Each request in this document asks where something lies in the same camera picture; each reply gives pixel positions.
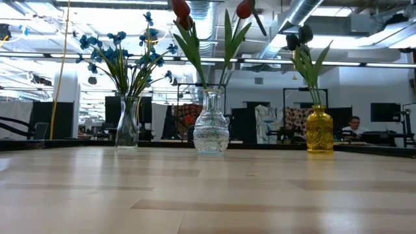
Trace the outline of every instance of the white column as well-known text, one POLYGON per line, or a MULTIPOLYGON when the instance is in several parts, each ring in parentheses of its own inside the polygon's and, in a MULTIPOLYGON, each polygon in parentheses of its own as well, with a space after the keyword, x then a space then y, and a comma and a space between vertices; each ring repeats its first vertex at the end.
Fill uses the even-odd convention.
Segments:
MULTIPOLYGON (((78 80, 76 64, 65 64, 60 82, 58 102, 73 102, 72 137, 78 136, 79 100, 81 97, 81 85, 78 80)), ((53 83, 53 99, 56 99, 60 75, 60 64, 56 68, 55 82, 53 83)))

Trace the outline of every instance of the dark tulip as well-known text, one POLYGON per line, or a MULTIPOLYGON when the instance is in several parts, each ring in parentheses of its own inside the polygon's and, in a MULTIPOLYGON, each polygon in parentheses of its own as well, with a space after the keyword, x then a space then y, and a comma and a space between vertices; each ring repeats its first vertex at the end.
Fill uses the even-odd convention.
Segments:
POLYGON ((301 44, 306 44, 313 39, 313 32, 309 25, 304 25, 299 28, 299 42, 301 44))
POLYGON ((294 51, 296 47, 300 46, 299 38, 293 33, 286 36, 286 42, 290 51, 294 51))
POLYGON ((249 18, 252 15, 252 9, 250 7, 250 0, 242 1, 238 5, 235 12, 237 13, 237 16, 242 20, 249 18))
POLYGON ((185 18, 190 14, 190 8, 185 0, 172 0, 172 9, 178 18, 185 18))

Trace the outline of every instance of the tall clear vase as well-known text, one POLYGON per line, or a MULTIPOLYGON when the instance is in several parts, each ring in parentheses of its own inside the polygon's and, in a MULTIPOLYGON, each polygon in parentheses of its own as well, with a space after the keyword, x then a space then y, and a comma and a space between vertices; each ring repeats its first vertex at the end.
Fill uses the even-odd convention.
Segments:
POLYGON ((194 145, 199 154, 222 155, 228 147, 228 123, 220 104, 222 91, 210 89, 203 91, 203 109, 196 119, 194 145))
POLYGON ((122 115, 117 126, 116 148, 135 149, 138 142, 137 97, 121 97, 122 115))

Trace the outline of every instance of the patterned fabric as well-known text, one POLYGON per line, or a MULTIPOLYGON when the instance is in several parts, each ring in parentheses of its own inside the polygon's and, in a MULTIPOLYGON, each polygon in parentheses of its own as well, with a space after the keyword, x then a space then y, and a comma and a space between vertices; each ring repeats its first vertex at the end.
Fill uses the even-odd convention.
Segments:
POLYGON ((181 137, 185 134, 187 128, 185 127, 185 117, 190 115, 190 117, 196 119, 202 111, 202 106, 197 104, 185 104, 181 106, 174 106, 174 117, 177 118, 175 121, 175 126, 177 132, 181 137))
POLYGON ((306 131, 306 119, 313 113, 313 109, 286 108, 286 129, 300 128, 306 131))
POLYGON ((277 136, 267 136, 269 131, 277 131, 283 125, 283 112, 277 108, 259 105, 255 108, 258 144, 277 144, 277 136))

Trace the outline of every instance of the tulip bud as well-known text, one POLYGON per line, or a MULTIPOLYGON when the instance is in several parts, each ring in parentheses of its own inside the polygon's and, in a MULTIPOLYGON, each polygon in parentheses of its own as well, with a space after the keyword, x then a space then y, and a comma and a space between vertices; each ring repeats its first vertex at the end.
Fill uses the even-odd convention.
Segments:
POLYGON ((185 0, 172 0, 172 9, 178 18, 185 18, 190 14, 190 8, 185 0))

